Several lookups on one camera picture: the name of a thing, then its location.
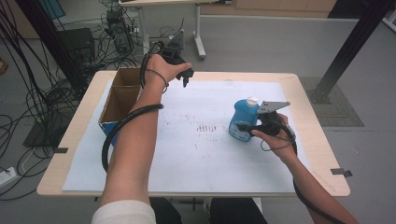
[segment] blue spray bottle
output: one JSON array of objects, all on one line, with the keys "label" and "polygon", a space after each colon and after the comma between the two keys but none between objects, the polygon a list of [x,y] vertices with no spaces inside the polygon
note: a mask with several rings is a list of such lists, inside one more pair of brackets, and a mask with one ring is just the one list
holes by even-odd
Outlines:
[{"label": "blue spray bottle", "polygon": [[246,124],[249,126],[254,126],[257,124],[257,110],[260,106],[257,104],[258,99],[254,96],[248,97],[246,100],[240,100],[233,106],[235,108],[235,113],[231,119],[229,126],[229,133],[232,137],[247,142],[251,139],[248,132],[239,131],[236,124]]}]

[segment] forearm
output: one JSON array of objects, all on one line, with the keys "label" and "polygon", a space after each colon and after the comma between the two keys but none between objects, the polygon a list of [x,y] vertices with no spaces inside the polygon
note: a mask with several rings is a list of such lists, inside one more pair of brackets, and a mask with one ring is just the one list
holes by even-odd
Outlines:
[{"label": "forearm", "polygon": [[[161,97],[161,88],[148,84],[131,111],[145,105],[159,104]],[[143,114],[122,127],[108,166],[101,205],[125,199],[149,203],[149,169],[157,125],[158,111]]]},{"label": "forearm", "polygon": [[[315,207],[345,223],[358,223],[345,207],[319,184],[297,157],[284,158],[282,161],[288,166],[299,191]],[[331,223],[311,209],[308,210],[315,223]]]}]

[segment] white paper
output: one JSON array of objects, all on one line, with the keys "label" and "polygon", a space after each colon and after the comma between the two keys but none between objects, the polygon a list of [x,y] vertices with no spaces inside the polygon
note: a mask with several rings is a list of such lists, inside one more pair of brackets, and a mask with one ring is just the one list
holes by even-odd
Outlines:
[{"label": "white paper", "polygon": [[[233,105],[238,100],[256,96],[259,102],[288,101],[279,83],[191,81],[187,88],[177,81],[170,84],[163,95],[149,192],[183,195],[294,192],[289,170],[273,152],[261,149],[261,139],[253,137],[246,143],[228,134]],[[106,137],[98,120],[110,85],[111,82],[78,145],[63,190],[104,189],[106,172],[101,151]],[[278,112],[289,117],[290,127],[297,135],[299,158],[308,167],[289,109]]]}]

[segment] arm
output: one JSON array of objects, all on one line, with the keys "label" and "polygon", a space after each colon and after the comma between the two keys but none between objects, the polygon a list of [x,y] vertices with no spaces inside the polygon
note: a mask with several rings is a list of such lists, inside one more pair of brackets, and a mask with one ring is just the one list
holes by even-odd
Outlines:
[{"label": "arm", "polygon": [[[285,123],[288,122],[288,118],[286,116],[281,114],[279,114],[279,116]],[[345,207],[337,202],[300,162],[297,155],[294,153],[292,145],[290,145],[290,141],[284,140],[289,139],[284,131],[281,131],[277,137],[269,136],[257,130],[252,131],[252,133],[264,140],[270,148],[282,147],[281,149],[273,150],[273,152],[289,168],[298,189],[309,202],[318,209],[343,221],[344,223],[358,223],[358,221],[345,209]],[[331,223],[325,217],[322,217],[309,208],[308,212],[315,223]]]},{"label": "arm", "polygon": [[[190,63],[170,65],[160,55],[151,55],[147,69],[158,72],[169,82],[190,68]],[[146,71],[146,86],[131,111],[161,102],[165,83],[158,74]],[[158,111],[131,120],[120,130],[107,170],[101,206],[120,200],[149,204],[149,169],[157,139]]]}]

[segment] table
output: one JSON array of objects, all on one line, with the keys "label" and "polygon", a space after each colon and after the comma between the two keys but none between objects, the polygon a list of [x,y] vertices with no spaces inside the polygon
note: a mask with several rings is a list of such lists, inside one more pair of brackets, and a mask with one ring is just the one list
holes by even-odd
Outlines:
[{"label": "table", "polygon": [[158,5],[169,5],[169,4],[195,4],[195,32],[194,39],[195,44],[198,49],[198,55],[200,58],[206,57],[204,45],[202,44],[200,28],[201,28],[201,3],[211,3],[215,2],[216,0],[134,0],[129,2],[122,3],[119,1],[121,7],[136,7],[139,20],[140,20],[140,29],[143,36],[143,53],[147,53],[149,50],[149,36],[146,33],[145,29],[145,14],[143,10],[143,6],[158,6]]},{"label": "table", "polygon": [[[67,147],[64,154],[55,154],[44,174],[37,192],[47,196],[100,196],[93,192],[62,191],[62,187],[71,166],[76,148],[87,129],[92,113],[96,108],[105,86],[114,78],[116,71],[100,71],[94,76],[80,106],[73,117],[59,147]],[[309,103],[299,78],[294,74],[274,73],[221,73],[195,72],[193,80],[234,80],[278,82],[291,102],[290,113],[294,118],[296,130],[304,146],[311,173],[332,196],[347,196],[349,186],[343,175],[333,175],[331,169],[339,168],[338,162],[322,131],[318,119]],[[252,197],[284,196],[267,192],[251,195]]]}]

